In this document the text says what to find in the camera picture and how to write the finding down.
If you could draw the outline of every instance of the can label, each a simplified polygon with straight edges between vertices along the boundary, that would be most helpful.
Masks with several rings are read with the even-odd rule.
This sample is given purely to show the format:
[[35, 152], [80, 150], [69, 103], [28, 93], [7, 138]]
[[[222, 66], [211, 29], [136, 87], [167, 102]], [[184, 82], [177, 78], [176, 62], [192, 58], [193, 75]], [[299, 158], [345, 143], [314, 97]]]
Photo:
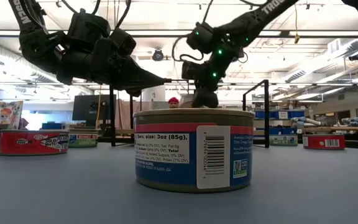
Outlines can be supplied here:
[[215, 189], [248, 184], [251, 127], [213, 123], [143, 124], [135, 127], [136, 175], [164, 184]]
[[67, 152], [68, 133], [1, 132], [0, 154], [54, 154]]
[[307, 149], [345, 149], [345, 137], [342, 135], [303, 136], [303, 147]]
[[68, 147], [93, 147], [97, 143], [97, 134], [70, 134]]
[[286, 135], [278, 135], [278, 136], [270, 136], [270, 145], [272, 146], [297, 146], [298, 145], [298, 136], [286, 136]]

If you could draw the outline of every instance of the red can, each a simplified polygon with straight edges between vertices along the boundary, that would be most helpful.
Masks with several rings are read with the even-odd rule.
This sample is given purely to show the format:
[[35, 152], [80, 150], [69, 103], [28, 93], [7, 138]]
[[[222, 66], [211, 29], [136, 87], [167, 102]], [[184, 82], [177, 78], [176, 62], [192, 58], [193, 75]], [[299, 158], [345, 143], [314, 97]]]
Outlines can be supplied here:
[[345, 136], [342, 134], [304, 134], [305, 149], [345, 149]]
[[67, 149], [68, 131], [0, 131], [0, 156], [63, 154]]

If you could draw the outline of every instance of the table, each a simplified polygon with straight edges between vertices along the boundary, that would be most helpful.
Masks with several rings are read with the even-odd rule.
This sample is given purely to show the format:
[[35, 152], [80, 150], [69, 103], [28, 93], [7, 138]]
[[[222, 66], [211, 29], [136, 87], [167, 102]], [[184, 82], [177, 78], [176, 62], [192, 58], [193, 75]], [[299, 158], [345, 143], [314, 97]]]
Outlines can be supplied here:
[[251, 185], [218, 194], [135, 181], [133, 146], [0, 157], [0, 224], [358, 223], [358, 149], [254, 147]]

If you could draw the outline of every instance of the metal can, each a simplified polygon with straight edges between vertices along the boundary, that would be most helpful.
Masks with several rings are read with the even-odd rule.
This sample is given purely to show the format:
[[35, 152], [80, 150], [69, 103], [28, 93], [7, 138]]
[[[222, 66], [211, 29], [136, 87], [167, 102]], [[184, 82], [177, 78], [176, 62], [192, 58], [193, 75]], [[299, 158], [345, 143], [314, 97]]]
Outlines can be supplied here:
[[68, 147], [98, 146], [99, 131], [96, 129], [71, 129]]
[[304, 134], [302, 140], [305, 149], [345, 149], [343, 134]]
[[297, 146], [298, 136], [296, 134], [271, 134], [269, 141], [271, 146]]
[[254, 115], [209, 108], [134, 114], [137, 181], [174, 192], [224, 192], [250, 184]]
[[0, 156], [67, 153], [68, 131], [1, 130]]

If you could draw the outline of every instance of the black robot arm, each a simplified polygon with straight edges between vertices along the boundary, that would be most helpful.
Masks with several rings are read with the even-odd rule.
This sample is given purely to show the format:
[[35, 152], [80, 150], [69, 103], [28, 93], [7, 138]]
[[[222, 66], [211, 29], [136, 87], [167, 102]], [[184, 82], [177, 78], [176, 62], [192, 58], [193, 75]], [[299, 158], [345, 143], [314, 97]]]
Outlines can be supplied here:
[[[342, 1], [358, 11], [358, 0]], [[226, 76], [225, 72], [233, 58], [251, 44], [267, 24], [296, 2], [298, 0], [268, 0], [258, 9], [215, 28], [206, 22], [196, 24], [187, 36], [187, 44], [193, 50], [212, 54], [202, 64], [183, 62], [182, 78], [194, 80], [196, 85], [194, 107], [217, 107], [218, 99], [214, 91], [218, 89], [218, 81]]]
[[109, 22], [80, 10], [73, 14], [65, 34], [49, 34], [43, 16], [46, 13], [35, 0], [9, 0], [20, 27], [19, 41], [23, 57], [57, 79], [71, 85], [74, 77], [139, 96], [141, 90], [163, 85], [160, 78], [138, 66], [131, 53], [135, 40]]

